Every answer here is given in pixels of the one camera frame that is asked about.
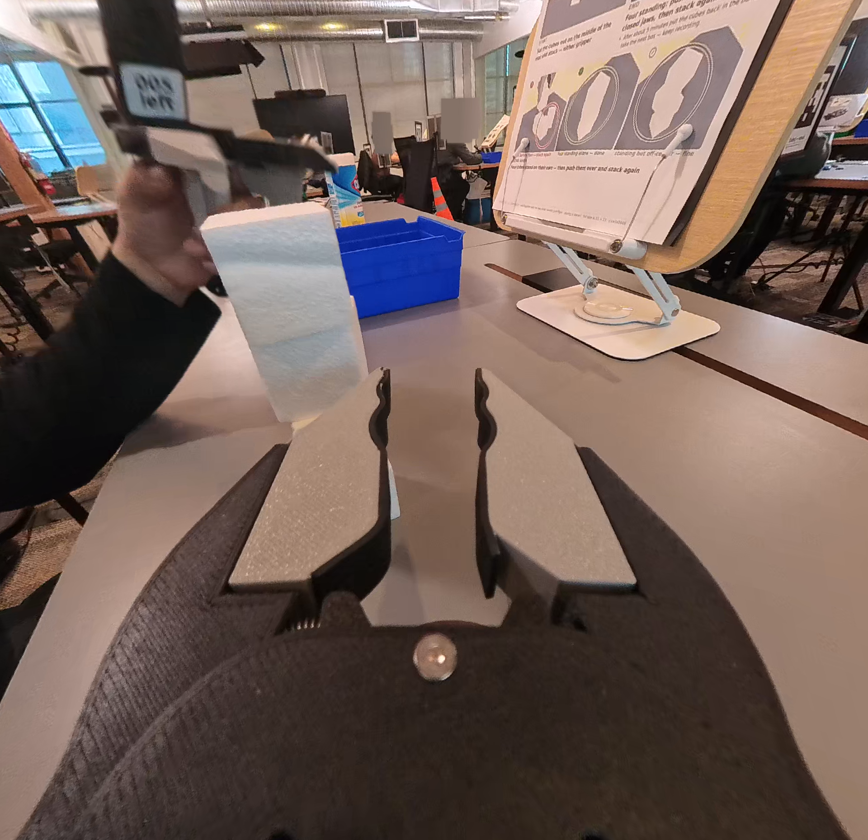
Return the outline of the black and white tag board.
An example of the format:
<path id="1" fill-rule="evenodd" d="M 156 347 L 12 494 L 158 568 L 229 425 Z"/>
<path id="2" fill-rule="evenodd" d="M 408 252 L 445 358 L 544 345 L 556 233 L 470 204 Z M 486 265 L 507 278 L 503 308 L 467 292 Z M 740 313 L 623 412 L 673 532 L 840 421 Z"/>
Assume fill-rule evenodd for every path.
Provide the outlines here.
<path id="1" fill-rule="evenodd" d="M 814 86 L 803 112 L 797 119 L 793 131 L 787 139 L 779 157 L 780 162 L 787 161 L 806 152 L 810 141 L 817 133 L 820 119 L 823 116 L 824 108 L 826 108 L 826 102 L 830 97 L 830 90 L 839 77 L 842 68 L 846 65 L 856 38 L 854 34 L 846 34 L 842 42 L 835 48 L 831 57 L 826 61 L 819 80 Z"/>

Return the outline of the white stand with wooden board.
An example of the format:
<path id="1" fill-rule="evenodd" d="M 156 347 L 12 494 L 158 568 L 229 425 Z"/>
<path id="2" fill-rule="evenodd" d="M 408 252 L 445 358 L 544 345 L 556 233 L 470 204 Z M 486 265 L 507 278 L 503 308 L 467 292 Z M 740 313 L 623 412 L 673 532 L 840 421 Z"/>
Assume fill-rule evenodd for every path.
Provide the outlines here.
<path id="1" fill-rule="evenodd" d="M 699 267 L 736 235 L 774 167 L 782 163 L 787 139 L 862 2 L 793 0 L 695 209 L 667 246 L 498 211 L 494 200 L 517 115 L 514 98 L 492 212 L 508 231 L 541 241 L 578 282 L 520 300 L 518 310 L 624 360 L 657 356 L 717 334 L 717 322 L 681 308 L 665 275 Z M 521 68 L 516 91 L 523 80 Z"/>

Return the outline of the blue plastic bin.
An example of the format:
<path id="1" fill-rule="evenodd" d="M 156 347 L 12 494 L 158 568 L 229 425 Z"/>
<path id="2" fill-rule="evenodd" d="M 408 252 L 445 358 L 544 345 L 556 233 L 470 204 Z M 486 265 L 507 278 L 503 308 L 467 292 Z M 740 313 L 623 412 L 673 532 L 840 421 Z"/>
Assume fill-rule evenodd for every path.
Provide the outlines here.
<path id="1" fill-rule="evenodd" d="M 387 220 L 336 236 L 359 319 L 459 297 L 464 232 L 446 221 Z"/>

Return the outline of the white wipes canister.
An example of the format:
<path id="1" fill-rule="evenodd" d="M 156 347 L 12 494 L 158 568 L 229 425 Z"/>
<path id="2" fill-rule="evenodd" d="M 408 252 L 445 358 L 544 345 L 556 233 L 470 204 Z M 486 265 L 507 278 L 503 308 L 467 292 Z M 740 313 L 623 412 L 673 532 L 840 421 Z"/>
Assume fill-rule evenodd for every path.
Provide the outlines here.
<path id="1" fill-rule="evenodd" d="M 353 153 L 331 156 L 333 171 L 325 174 L 334 226 L 353 227 L 365 223 L 357 163 Z"/>

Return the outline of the printed instruction sheet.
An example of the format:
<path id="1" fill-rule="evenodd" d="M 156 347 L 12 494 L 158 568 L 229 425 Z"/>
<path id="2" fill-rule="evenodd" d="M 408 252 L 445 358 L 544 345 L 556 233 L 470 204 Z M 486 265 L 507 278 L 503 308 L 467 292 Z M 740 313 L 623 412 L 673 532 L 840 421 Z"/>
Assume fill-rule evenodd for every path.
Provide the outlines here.
<path id="1" fill-rule="evenodd" d="M 494 206 L 672 244 L 793 0 L 544 0 Z"/>

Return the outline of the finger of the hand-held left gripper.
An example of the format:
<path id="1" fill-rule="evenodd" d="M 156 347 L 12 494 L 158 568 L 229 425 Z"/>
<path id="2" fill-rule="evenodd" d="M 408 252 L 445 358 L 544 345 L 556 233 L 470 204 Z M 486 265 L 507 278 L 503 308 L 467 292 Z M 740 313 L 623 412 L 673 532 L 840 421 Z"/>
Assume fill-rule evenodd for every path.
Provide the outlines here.
<path id="1" fill-rule="evenodd" d="M 338 165 L 317 141 L 233 137 L 226 147 L 233 199 L 258 196 L 267 206 L 305 200 L 309 174 L 333 174 Z"/>

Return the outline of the black monitor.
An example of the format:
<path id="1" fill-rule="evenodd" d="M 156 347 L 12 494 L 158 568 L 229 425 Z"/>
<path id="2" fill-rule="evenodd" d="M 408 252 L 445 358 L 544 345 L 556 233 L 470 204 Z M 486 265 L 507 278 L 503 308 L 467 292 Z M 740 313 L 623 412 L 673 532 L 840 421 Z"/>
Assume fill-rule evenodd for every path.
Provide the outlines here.
<path id="1" fill-rule="evenodd" d="M 255 99 L 254 108 L 259 127 L 275 138 L 311 135 L 320 139 L 326 132 L 334 153 L 356 152 L 345 95 Z"/>

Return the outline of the person's left hand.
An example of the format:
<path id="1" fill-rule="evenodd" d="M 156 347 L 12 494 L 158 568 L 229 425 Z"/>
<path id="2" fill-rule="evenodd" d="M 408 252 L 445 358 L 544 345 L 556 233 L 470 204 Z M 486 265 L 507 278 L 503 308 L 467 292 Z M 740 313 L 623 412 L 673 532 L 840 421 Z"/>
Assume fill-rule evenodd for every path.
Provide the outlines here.
<path id="1" fill-rule="evenodd" d="M 135 160 L 117 206 L 114 258 L 152 291 L 184 306 L 216 274 L 216 266 L 194 224 L 179 170 Z"/>

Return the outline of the background work table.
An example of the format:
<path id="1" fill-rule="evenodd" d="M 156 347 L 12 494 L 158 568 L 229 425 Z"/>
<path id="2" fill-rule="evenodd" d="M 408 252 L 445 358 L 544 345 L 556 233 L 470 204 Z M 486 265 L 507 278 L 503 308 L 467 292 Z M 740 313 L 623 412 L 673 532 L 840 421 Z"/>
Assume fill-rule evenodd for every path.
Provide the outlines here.
<path id="1" fill-rule="evenodd" d="M 866 178 L 842 178 L 833 175 L 796 180 L 786 184 L 786 191 L 787 195 L 797 195 L 793 215 L 794 235 L 801 228 L 809 203 L 818 199 L 824 202 L 819 222 L 813 227 L 809 238 L 809 241 L 816 245 L 816 249 L 824 247 L 830 241 L 847 241 L 849 226 L 856 221 L 858 212 L 863 214 L 859 232 L 844 248 L 838 273 L 831 280 L 826 295 L 819 304 L 820 314 L 839 316 L 843 312 L 847 295 L 852 292 L 856 296 L 858 278 L 866 271 Z"/>

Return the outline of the wooden top desk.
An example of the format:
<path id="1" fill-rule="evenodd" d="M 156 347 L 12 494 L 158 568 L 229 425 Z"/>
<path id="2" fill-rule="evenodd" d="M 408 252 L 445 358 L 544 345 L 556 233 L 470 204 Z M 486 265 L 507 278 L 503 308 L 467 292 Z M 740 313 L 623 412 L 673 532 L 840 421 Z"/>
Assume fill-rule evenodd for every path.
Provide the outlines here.
<path id="1" fill-rule="evenodd" d="M 54 333 L 54 327 L 42 312 L 37 300 L 18 280 L 12 270 L 12 262 L 20 260 L 21 254 L 30 250 L 50 268 L 61 286 L 73 290 L 78 282 L 91 282 L 100 265 L 90 244 L 81 234 L 81 227 L 92 223 L 105 225 L 108 229 L 108 237 L 113 239 L 116 235 L 116 220 L 117 206 L 112 202 L 51 205 L 49 209 L 26 204 L 2 207 L 2 293 L 42 341 L 46 341 Z M 33 242 L 34 235 L 39 231 L 48 234 L 63 231 L 68 235 L 73 248 L 70 258 L 74 269 L 72 274 L 59 273 L 52 266 L 50 258 L 45 255 L 44 247 Z"/>

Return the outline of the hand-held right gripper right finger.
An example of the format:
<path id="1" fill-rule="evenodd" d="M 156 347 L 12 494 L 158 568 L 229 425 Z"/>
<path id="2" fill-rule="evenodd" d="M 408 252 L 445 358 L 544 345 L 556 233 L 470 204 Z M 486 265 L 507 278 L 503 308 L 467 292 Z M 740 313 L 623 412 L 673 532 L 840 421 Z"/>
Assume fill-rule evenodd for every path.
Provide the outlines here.
<path id="1" fill-rule="evenodd" d="M 625 594 L 637 577 L 574 440 L 487 369 L 475 371 L 476 569 L 485 598 Z"/>

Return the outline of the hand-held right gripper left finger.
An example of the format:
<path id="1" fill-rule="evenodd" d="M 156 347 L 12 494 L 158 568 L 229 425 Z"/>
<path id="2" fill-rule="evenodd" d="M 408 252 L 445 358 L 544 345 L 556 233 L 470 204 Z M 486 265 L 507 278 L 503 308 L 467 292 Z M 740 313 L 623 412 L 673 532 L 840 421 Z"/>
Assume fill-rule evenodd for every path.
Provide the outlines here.
<path id="1" fill-rule="evenodd" d="M 294 434 L 229 578 L 235 592 L 358 599 L 392 558 L 391 377 L 377 368 Z"/>

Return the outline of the person's left forearm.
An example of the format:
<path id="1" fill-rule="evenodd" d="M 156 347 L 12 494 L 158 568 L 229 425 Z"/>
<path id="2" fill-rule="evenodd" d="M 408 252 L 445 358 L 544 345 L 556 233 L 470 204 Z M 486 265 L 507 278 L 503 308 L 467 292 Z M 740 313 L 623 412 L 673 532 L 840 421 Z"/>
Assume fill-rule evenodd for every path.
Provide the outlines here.
<path id="1" fill-rule="evenodd" d="M 1 509 L 88 484 L 178 385 L 221 317 L 179 306 L 106 256 L 68 323 L 2 373 Z"/>

